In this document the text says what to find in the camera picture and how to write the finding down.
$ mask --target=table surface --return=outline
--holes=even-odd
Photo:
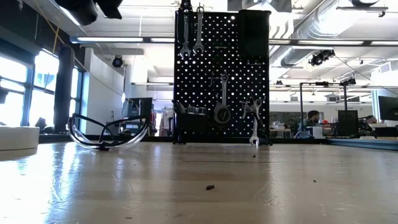
[[[397,161],[326,145],[43,144],[0,152],[0,223],[398,223]]]

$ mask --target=window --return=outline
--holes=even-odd
[[[54,126],[54,95],[33,90],[29,113],[30,126],[35,126],[39,118],[44,118],[47,126]]]
[[[0,105],[0,122],[8,126],[28,123],[29,126],[35,126],[39,118],[44,118],[47,126],[54,126],[58,67],[58,58],[44,51],[35,58],[35,71],[0,57],[0,86],[9,90],[5,104]],[[72,73],[70,115],[80,110],[81,84],[82,73],[75,68]]]
[[[0,57],[0,76],[17,82],[26,82],[26,66]]]
[[[21,125],[24,95],[9,92],[6,103],[0,104],[0,122],[13,127]]]
[[[13,81],[8,81],[8,80],[0,80],[0,86],[3,88],[7,88],[9,90],[15,90],[15,91],[19,91],[19,92],[24,92],[25,91],[25,87],[13,82]]]
[[[27,68],[15,61],[0,57],[0,86],[10,90],[5,104],[0,104],[0,122],[21,125]]]
[[[34,85],[55,91],[59,61],[58,58],[41,51],[35,58]]]
[[[35,90],[32,93],[29,123],[30,126],[34,126],[39,118],[44,118],[47,126],[54,126],[54,91],[57,81],[59,61],[58,58],[53,55],[46,52],[40,52],[39,55],[36,56],[35,63]],[[80,95],[78,93],[79,81],[81,81],[81,78],[79,78],[80,75],[81,73],[74,68],[70,93],[70,115],[75,113],[76,105],[79,105],[80,102]]]

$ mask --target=debris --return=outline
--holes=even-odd
[[[215,188],[214,185],[207,185],[206,190],[213,190]]]

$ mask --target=safety glasses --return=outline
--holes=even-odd
[[[101,135],[99,136],[98,142],[90,141],[89,139],[87,139],[85,137],[84,134],[82,134],[77,129],[77,127],[75,126],[76,118],[92,122],[92,123],[97,124],[98,126],[101,126],[103,128]],[[139,130],[135,135],[132,136],[131,139],[128,139],[125,141],[118,141],[116,139],[116,136],[114,136],[114,133],[112,133],[112,131],[109,129],[109,127],[117,126],[117,125],[120,126],[125,122],[137,124],[139,127]],[[128,117],[125,119],[120,119],[117,121],[110,122],[107,125],[103,125],[100,122],[97,122],[91,118],[87,118],[85,116],[82,116],[82,115],[79,115],[76,113],[73,113],[72,117],[70,117],[68,120],[69,135],[78,145],[80,145],[82,147],[86,147],[86,148],[98,149],[101,151],[108,151],[111,148],[125,149],[125,148],[129,148],[129,147],[133,147],[134,145],[136,145],[137,143],[139,143],[142,140],[142,138],[145,136],[145,134],[148,130],[148,127],[149,127],[149,116],[132,116],[132,117]],[[111,136],[111,139],[112,139],[111,141],[107,142],[104,140],[105,131],[107,131],[109,133],[109,135]]]

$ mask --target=hanging tool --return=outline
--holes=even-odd
[[[205,51],[205,47],[201,43],[201,28],[203,26],[203,13],[205,12],[205,8],[201,7],[199,4],[199,7],[197,9],[198,13],[198,29],[197,29],[197,42],[195,46],[193,46],[193,53],[198,54],[198,50],[200,50],[202,53]]]
[[[188,29],[186,28],[185,16],[188,16]],[[187,39],[193,39],[193,10],[191,0],[182,0],[177,11],[177,42],[182,44]],[[188,30],[188,38],[185,38],[185,30]]]
[[[217,102],[215,108],[214,108],[214,120],[220,124],[220,125],[225,125],[228,123],[231,119],[231,112],[228,109],[228,106],[226,105],[226,87],[227,87],[227,82],[228,82],[228,75],[224,74],[221,76],[221,78],[209,78],[211,79],[211,84],[213,84],[213,79],[220,79],[221,84],[223,87],[223,92],[222,92],[222,103]]]
[[[184,16],[184,43],[182,45],[182,49],[180,51],[180,56],[182,59],[184,59],[185,54],[189,55],[191,54],[191,50],[189,49],[189,34],[188,34],[188,22],[189,22],[189,17]]]
[[[257,146],[260,145],[260,140],[257,136],[257,124],[258,123],[260,124],[260,130],[263,133],[266,132],[266,129],[265,129],[265,127],[260,119],[260,116],[259,116],[260,107],[262,105],[262,102],[265,100],[266,100],[265,97],[263,100],[254,100],[253,97],[250,97],[250,99],[248,99],[247,101],[244,101],[244,102],[241,101],[241,103],[244,104],[242,119],[245,119],[247,114],[254,115],[253,133],[252,133],[251,138],[249,139],[249,142],[252,146],[254,144],[256,144]]]

